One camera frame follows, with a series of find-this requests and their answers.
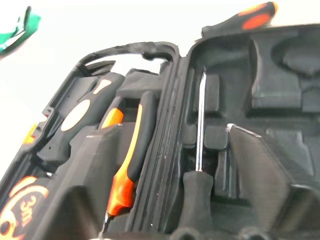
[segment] green object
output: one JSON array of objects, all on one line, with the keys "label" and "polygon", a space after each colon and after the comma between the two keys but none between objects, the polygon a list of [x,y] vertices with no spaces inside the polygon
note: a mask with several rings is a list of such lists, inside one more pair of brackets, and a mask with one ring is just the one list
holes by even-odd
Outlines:
[{"label": "green object", "polygon": [[14,32],[0,33],[0,55],[7,54],[18,47],[38,30],[41,17],[31,12],[28,6],[24,16],[18,18]]}]

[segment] tool handle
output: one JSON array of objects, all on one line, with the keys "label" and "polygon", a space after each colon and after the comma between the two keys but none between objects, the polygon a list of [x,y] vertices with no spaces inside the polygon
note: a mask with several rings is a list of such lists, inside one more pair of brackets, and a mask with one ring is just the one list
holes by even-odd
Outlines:
[{"label": "tool handle", "polygon": [[204,37],[259,28],[275,16],[277,9],[278,5],[272,1],[250,7],[217,25],[203,27],[201,35]]},{"label": "tool handle", "polygon": [[70,156],[71,139],[85,126],[99,122],[114,99],[125,77],[109,72],[84,96],[63,121],[54,136],[37,154],[47,165],[63,164]]},{"label": "tool handle", "polygon": [[122,119],[124,118],[124,111],[126,108],[126,101],[123,97],[117,96],[109,106],[105,115],[100,122],[98,127],[99,129],[104,129],[110,127],[115,124],[122,123]]},{"label": "tool handle", "polygon": [[184,199],[179,227],[192,227],[200,232],[213,228],[211,217],[211,191],[214,178],[203,171],[183,175]]},{"label": "tool handle", "polygon": [[156,125],[157,102],[155,94],[145,92],[139,103],[131,143],[118,172],[113,178],[107,213],[116,216],[123,208],[133,205],[135,181],[141,172]]}]

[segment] tape measure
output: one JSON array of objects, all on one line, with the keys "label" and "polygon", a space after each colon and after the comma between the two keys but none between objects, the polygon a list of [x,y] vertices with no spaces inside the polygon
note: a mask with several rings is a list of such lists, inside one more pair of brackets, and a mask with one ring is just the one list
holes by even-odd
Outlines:
[{"label": "tape measure", "polygon": [[0,240],[22,240],[33,212],[49,193],[50,179],[26,176],[9,193],[9,201],[0,214]]}]

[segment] open tool case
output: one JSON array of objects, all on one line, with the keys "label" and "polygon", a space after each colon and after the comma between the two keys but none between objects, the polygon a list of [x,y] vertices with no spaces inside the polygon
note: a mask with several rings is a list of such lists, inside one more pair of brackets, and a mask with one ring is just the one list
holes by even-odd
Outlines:
[{"label": "open tool case", "polygon": [[[105,189],[110,190],[106,175],[115,173],[105,169],[110,161],[121,165],[139,99],[143,92],[153,91],[156,124],[135,186],[134,205],[110,222],[105,238],[320,239],[319,38],[318,25],[304,25],[206,35],[186,57],[180,57],[178,47],[167,42],[132,43],[89,54],[43,111],[47,120],[33,132],[34,142],[21,146],[3,177],[1,209],[25,176],[45,178],[48,194],[32,212],[23,239],[95,239],[105,216]],[[122,125],[109,127],[100,136],[106,136],[106,147],[101,150],[88,142],[76,154],[90,161],[67,161],[63,171],[49,178],[46,172],[52,169],[43,165],[37,153],[114,64],[88,63],[125,53],[165,62],[159,75],[137,69],[129,72],[116,93],[126,99],[128,110]],[[214,177],[208,208],[211,219],[194,216],[194,226],[179,227],[185,201],[183,176],[195,169],[204,67],[203,171]],[[82,137],[70,143],[71,155],[72,144],[94,136],[98,124],[87,127]],[[259,154],[262,148],[254,141],[252,150],[257,154],[242,154],[239,146],[245,141],[230,139],[227,124],[262,136],[270,154]],[[104,161],[94,156],[95,148],[103,152]],[[190,212],[200,203],[193,202]]]}]

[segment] metal shaft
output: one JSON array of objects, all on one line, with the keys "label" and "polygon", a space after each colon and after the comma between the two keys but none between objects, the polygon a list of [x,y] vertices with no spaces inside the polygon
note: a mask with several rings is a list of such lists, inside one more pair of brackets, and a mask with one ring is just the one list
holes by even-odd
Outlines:
[{"label": "metal shaft", "polygon": [[199,88],[199,108],[198,108],[198,126],[196,136],[196,156],[195,156],[195,170],[202,172],[203,167],[203,149],[204,149],[204,123],[205,123],[205,99],[206,99],[206,69],[203,70],[200,88]]},{"label": "metal shaft", "polygon": [[110,216],[108,214],[108,212],[106,211],[105,212],[105,216],[104,216],[103,226],[102,226],[101,231],[99,232],[98,239],[103,239],[103,233],[105,233],[108,230],[108,226],[109,226],[109,223],[110,223],[112,218],[113,217]]}]

